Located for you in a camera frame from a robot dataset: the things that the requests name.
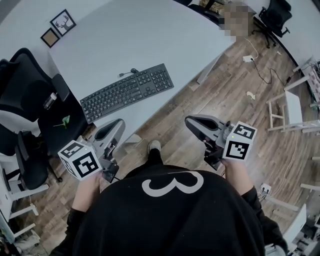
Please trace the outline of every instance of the framed picture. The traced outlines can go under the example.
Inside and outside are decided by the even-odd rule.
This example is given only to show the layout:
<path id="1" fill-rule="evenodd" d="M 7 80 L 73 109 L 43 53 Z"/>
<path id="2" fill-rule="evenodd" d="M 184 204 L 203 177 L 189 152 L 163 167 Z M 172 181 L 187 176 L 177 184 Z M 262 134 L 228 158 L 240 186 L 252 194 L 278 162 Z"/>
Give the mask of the framed picture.
<path id="1" fill-rule="evenodd" d="M 76 23 L 66 9 L 54 17 L 50 23 L 62 37 L 76 26 Z"/>
<path id="2" fill-rule="evenodd" d="M 49 28 L 40 38 L 50 48 L 54 46 L 54 44 L 60 39 L 57 33 L 52 28 Z"/>

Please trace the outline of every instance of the black keyboard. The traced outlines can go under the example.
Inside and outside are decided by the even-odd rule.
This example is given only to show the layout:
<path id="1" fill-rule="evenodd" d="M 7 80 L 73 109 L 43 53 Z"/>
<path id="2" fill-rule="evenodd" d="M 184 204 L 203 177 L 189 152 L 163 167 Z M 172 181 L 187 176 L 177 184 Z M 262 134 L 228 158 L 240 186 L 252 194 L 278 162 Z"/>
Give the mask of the black keyboard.
<path id="1" fill-rule="evenodd" d="M 165 64 L 160 64 L 110 84 L 80 101 L 88 124 L 114 111 L 173 88 Z"/>

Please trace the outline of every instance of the white sneaker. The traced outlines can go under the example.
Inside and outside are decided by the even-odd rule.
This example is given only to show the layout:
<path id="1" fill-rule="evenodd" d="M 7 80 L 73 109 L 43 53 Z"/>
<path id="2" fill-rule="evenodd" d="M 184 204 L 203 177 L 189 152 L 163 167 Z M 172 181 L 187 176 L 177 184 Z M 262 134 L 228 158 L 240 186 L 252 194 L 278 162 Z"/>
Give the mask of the white sneaker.
<path id="1" fill-rule="evenodd" d="M 150 150 L 152 149 L 157 149 L 159 151 L 161 151 L 161 144 L 158 140 L 153 140 L 153 141 L 150 141 L 149 144 L 148 144 L 148 154 L 150 153 Z"/>

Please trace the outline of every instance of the sleeve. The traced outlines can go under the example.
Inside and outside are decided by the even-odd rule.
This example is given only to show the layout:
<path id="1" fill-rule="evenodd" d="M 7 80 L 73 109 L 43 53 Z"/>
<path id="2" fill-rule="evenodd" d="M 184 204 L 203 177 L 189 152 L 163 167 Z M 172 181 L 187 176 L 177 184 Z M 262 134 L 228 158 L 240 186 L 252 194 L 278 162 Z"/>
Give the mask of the sleeve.
<path id="1" fill-rule="evenodd" d="M 52 250 L 49 256 L 72 255 L 74 241 L 85 214 L 85 212 L 71 209 L 66 222 L 68 225 L 65 232 L 66 237 L 60 245 Z"/>
<path id="2" fill-rule="evenodd" d="M 265 216 L 264 211 L 262 210 L 256 188 L 253 187 L 247 193 L 243 194 L 242 198 L 250 205 L 261 223 L 264 244 L 280 246 L 284 252 L 288 253 L 287 243 L 280 232 L 278 224 Z"/>

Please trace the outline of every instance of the white number print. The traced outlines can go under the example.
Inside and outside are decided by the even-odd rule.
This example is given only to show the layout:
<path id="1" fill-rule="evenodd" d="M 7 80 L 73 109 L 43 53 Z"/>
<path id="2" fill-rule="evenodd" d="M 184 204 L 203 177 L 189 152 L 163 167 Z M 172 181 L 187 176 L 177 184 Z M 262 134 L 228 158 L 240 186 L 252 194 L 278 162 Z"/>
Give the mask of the white number print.
<path id="1" fill-rule="evenodd" d="M 202 185 L 204 184 L 204 177 L 199 172 L 196 171 L 182 171 L 181 173 L 190 173 L 194 177 L 196 177 L 196 184 L 193 186 L 186 186 L 178 182 L 175 178 L 171 181 L 171 183 L 163 188 L 160 189 L 152 189 L 150 188 L 151 179 L 147 179 L 144 182 L 142 182 L 142 189 L 143 191 L 154 198 L 162 197 L 165 194 L 169 193 L 171 190 L 173 190 L 175 187 L 177 187 L 181 192 L 186 194 L 192 194 L 196 191 L 198 191 Z"/>

